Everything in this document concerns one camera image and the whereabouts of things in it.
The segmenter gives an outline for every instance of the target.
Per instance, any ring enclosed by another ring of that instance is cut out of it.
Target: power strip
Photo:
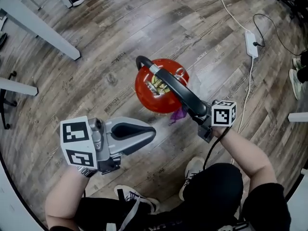
[[[252,32],[245,31],[245,41],[247,54],[253,58],[257,58],[258,49],[256,46],[254,46],[254,42],[256,41],[255,35]]]

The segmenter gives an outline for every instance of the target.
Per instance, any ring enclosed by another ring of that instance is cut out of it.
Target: wooden floor
[[[186,164],[195,155],[205,157],[213,142],[200,139],[196,123],[188,117],[169,126],[170,114],[158,115],[143,108],[133,89],[135,58],[144,55],[179,62],[191,76],[190,88],[201,99],[236,101],[240,117],[251,65],[244,30],[220,0],[86,0],[72,9],[60,0],[37,2],[42,4],[38,15],[76,46],[82,58],[74,62],[12,22],[5,24],[9,38],[0,52],[0,76],[15,70],[17,81],[39,89],[37,97],[8,93],[8,99],[15,98],[18,106],[6,114],[12,129],[0,126],[0,150],[21,195],[44,221],[46,195],[66,166],[59,148],[61,120],[83,115],[101,119],[128,116],[154,126],[156,138],[123,157],[121,169],[95,175],[87,196],[115,198],[113,188],[126,184],[159,199],[162,210],[179,204]],[[259,42],[252,15],[264,13],[276,23],[288,48],[295,52],[304,49],[299,26],[276,0],[225,3]],[[256,23],[265,35],[266,47],[259,49],[255,60],[241,134],[267,153],[287,193],[308,159],[308,123],[287,120],[290,112],[301,108],[288,77],[293,56],[280,44],[268,19],[258,17]],[[230,159],[218,145],[209,164]],[[243,176],[247,190],[248,178]]]

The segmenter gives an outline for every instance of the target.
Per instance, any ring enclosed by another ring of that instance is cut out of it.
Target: desk
[[[28,86],[13,80],[5,79],[0,77],[0,89],[6,89],[22,94],[35,96],[38,93],[38,88]]]
[[[290,122],[308,122],[308,112],[290,113],[288,119]]]
[[[6,16],[21,28],[34,36],[40,36],[73,60],[80,57],[80,52],[74,46],[29,10],[20,0],[0,0],[0,9],[4,10],[7,13]]]

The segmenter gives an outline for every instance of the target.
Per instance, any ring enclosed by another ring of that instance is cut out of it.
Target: forearm
[[[264,168],[273,172],[266,154],[234,130],[229,130],[220,142],[248,177],[252,178]]]
[[[88,182],[89,178],[83,176],[76,167],[68,166],[66,172],[47,196],[46,216],[73,218]]]

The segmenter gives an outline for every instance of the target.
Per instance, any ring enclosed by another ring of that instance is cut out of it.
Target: cable
[[[280,41],[280,43],[282,44],[282,46],[287,50],[287,51],[289,51],[291,54],[293,54],[294,56],[300,56],[301,54],[294,54],[292,51],[290,51],[287,47],[285,47],[285,45],[283,44],[283,42],[281,41],[281,39],[280,39],[280,37],[279,37],[279,35],[278,35],[278,30],[277,30],[277,27],[276,27],[276,25],[275,25],[275,23],[273,22],[273,20],[272,19],[270,19],[268,16],[266,16],[265,14],[262,14],[262,13],[256,13],[256,14],[254,14],[254,16],[253,16],[253,21],[254,21],[254,23],[255,23],[255,25],[256,25],[256,22],[255,22],[255,16],[256,15],[262,15],[262,16],[264,16],[264,17],[266,17],[266,18],[268,18],[272,23],[273,23],[273,25],[274,25],[274,27],[275,27],[275,30],[276,30],[276,34],[277,34],[277,37],[278,37],[278,39],[279,39],[279,41]],[[258,44],[258,43],[256,43],[256,45],[258,45],[258,46],[261,46],[261,47],[265,47],[265,41],[264,41],[264,37],[263,37],[263,35],[262,35],[262,33],[261,33],[261,31],[260,31],[260,29],[259,29],[259,27],[256,25],[256,28],[258,29],[258,31],[259,31],[259,33],[260,33],[260,35],[261,35],[261,37],[262,37],[262,41],[263,41],[263,45],[260,45],[260,44]]]
[[[223,131],[222,135],[220,135],[220,137],[219,137],[219,138],[214,142],[214,144],[212,145],[211,149],[209,150],[209,152],[208,152],[208,154],[207,154],[207,156],[206,156],[205,162],[204,162],[204,164],[203,164],[203,170],[206,169],[206,163],[207,163],[207,161],[208,161],[208,159],[209,159],[209,157],[210,157],[210,155],[211,155],[211,153],[212,153],[214,147],[215,147],[215,146],[217,145],[217,143],[218,143],[219,141],[221,141],[221,139],[227,134],[227,132],[231,129],[231,127],[227,127],[227,128]]]
[[[243,113],[242,113],[242,118],[241,118],[241,122],[240,122],[240,126],[239,126],[239,130],[241,129],[241,126],[242,126],[242,123],[243,123],[243,118],[244,118],[244,112],[245,112],[245,107],[246,107],[246,102],[247,102],[247,99],[248,99],[248,96],[249,96],[249,93],[250,93],[250,86],[251,86],[251,72],[252,72],[252,68],[254,66],[254,58],[252,57],[252,60],[251,60],[251,67],[250,67],[250,72],[249,72],[249,85],[248,85],[248,92],[247,92],[247,95],[246,95],[246,98],[245,98],[245,102],[244,102],[244,108],[243,108]]]
[[[227,9],[227,7],[226,7],[224,1],[221,0],[221,2],[222,2],[222,4],[223,4],[223,6],[225,7],[226,11],[228,12],[228,14],[237,22],[237,24],[239,24],[244,30],[246,30],[246,31],[248,31],[248,32],[251,32],[251,31],[248,30],[247,28],[243,27],[242,24],[239,23],[239,22],[235,19],[235,17],[234,17],[234,16],[229,12],[229,10]]]

